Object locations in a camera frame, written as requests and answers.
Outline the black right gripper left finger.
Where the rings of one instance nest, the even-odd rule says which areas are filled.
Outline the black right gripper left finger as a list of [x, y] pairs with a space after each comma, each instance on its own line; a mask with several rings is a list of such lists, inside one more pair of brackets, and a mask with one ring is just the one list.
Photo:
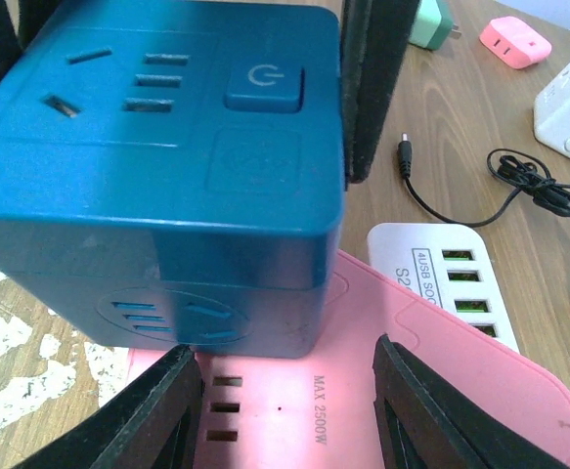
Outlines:
[[177, 346], [101, 409], [19, 468], [191, 468], [202, 378], [194, 353]]

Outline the mint green plug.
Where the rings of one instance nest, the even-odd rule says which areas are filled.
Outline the mint green plug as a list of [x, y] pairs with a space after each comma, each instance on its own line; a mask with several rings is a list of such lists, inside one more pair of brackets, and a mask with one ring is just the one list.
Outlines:
[[428, 51], [437, 51], [447, 39], [458, 39], [461, 31], [455, 24], [445, 0], [420, 0], [409, 43]]

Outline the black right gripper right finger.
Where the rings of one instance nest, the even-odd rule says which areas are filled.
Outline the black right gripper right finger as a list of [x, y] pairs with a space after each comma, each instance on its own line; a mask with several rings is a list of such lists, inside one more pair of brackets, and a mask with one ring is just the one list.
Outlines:
[[564, 468], [504, 426], [405, 346], [382, 335], [374, 402], [386, 468]]

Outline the white power strip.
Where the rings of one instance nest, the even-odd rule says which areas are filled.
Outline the white power strip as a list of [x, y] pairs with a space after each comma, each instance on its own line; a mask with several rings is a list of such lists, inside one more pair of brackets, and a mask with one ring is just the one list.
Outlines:
[[382, 223], [367, 236], [372, 268], [514, 351], [509, 315], [481, 236], [461, 225]]

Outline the small pink plug adapter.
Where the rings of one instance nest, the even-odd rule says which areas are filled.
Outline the small pink plug adapter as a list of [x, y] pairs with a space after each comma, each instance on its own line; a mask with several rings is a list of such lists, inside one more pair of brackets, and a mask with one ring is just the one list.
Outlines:
[[552, 46], [525, 21], [506, 16], [489, 21], [479, 35], [481, 44], [513, 69], [544, 61]]

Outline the blue cube socket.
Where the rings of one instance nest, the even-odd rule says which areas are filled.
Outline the blue cube socket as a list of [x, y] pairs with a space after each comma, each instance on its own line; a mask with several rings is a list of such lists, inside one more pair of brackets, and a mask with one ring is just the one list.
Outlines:
[[0, 83], [0, 271], [102, 345], [307, 355], [339, 35], [314, 5], [63, 2]]

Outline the large pink socket block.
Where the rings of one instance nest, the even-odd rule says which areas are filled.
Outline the large pink socket block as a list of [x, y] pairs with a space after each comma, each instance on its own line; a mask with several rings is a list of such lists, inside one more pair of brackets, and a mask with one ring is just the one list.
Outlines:
[[374, 354], [387, 335], [570, 466], [570, 391], [549, 371], [346, 253], [298, 360], [197, 356], [197, 468], [380, 468]]

